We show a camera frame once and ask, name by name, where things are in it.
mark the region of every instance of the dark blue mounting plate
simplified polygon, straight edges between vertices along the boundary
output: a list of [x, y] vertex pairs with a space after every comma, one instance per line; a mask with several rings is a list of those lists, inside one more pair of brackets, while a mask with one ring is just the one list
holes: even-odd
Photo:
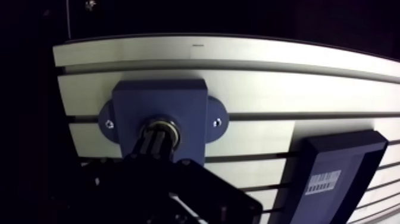
[[119, 143], [123, 157], [138, 139], [144, 123], [168, 117], [178, 125], [181, 142], [174, 161], [191, 158], [204, 163], [205, 143], [224, 134], [229, 124], [223, 104], [207, 95], [203, 80], [122, 81], [99, 113], [101, 132]]

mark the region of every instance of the screw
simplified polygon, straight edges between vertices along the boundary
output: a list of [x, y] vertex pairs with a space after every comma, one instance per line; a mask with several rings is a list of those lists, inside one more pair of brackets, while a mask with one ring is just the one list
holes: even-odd
[[89, 0], [85, 2], [85, 9], [88, 11], [93, 11], [93, 7], [96, 5], [96, 1], [95, 0]]
[[222, 125], [222, 120], [219, 119], [219, 118], [217, 118], [217, 119], [212, 123], [212, 125], [213, 125], [214, 127], [219, 127], [219, 126]]
[[105, 127], [108, 128], [108, 129], [113, 129], [114, 128], [114, 122], [112, 122], [110, 120], [107, 120], [105, 122]]

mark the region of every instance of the white slatwall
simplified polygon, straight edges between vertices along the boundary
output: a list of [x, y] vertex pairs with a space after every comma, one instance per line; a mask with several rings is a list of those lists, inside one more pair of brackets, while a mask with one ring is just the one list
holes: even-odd
[[368, 188], [382, 185], [400, 179], [400, 166], [393, 166], [382, 170], [377, 170]]
[[400, 95], [400, 85], [344, 77], [266, 71], [147, 70], [60, 76], [58, 80], [65, 113], [88, 116], [99, 114], [120, 80], [183, 77], [203, 78], [209, 95], [218, 98], [230, 113], [400, 112], [400, 104], [393, 103]]
[[[203, 47], [193, 47], [201, 43]], [[241, 38], [130, 38], [75, 43], [54, 48], [57, 66], [142, 60], [238, 60], [342, 69], [357, 77], [400, 83], [400, 63], [381, 58], [280, 41]], [[400, 85], [389, 82], [325, 76], [245, 70], [139, 70], [59, 76], [62, 102], [68, 116], [96, 116], [111, 98], [120, 80], [193, 79], [207, 83], [209, 94], [218, 98], [229, 113], [400, 113]], [[400, 139], [400, 117], [327, 120], [264, 120], [230, 122], [225, 135], [206, 145], [207, 157], [286, 153], [306, 136], [373, 128], [390, 141]], [[119, 145], [110, 142], [94, 123], [71, 123], [71, 135], [81, 157], [120, 158]], [[400, 161], [400, 145], [391, 145], [380, 165]], [[206, 169], [238, 188], [279, 184], [285, 159], [207, 163]], [[381, 169], [369, 188], [400, 179], [400, 166]], [[367, 191], [349, 222], [362, 219], [400, 203], [400, 183]], [[247, 192], [264, 209], [272, 209], [276, 189]], [[263, 214], [267, 224], [270, 214]], [[357, 224], [373, 217], [360, 220]]]
[[366, 191], [357, 207], [379, 201], [398, 193], [400, 193], [400, 181], [371, 191]]
[[400, 203], [400, 195], [396, 195], [384, 201], [379, 201], [378, 203], [372, 204], [370, 206], [364, 207], [362, 209], [357, 209], [353, 212], [348, 222], [353, 222], [370, 214], [378, 213], [384, 209]]
[[389, 165], [400, 161], [400, 144], [390, 145], [380, 161], [379, 166]]

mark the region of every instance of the barcode label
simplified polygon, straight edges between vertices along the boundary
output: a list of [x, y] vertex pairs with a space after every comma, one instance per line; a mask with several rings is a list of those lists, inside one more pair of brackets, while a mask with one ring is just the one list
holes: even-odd
[[335, 188], [341, 170], [311, 176], [305, 195], [330, 191]]

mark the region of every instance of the white sticker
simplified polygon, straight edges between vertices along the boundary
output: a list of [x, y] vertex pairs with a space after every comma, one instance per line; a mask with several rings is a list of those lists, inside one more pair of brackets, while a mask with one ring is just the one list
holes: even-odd
[[333, 190], [335, 188], [336, 182], [339, 179], [340, 173], [341, 170], [337, 170], [329, 173], [312, 175], [308, 183], [305, 195]]

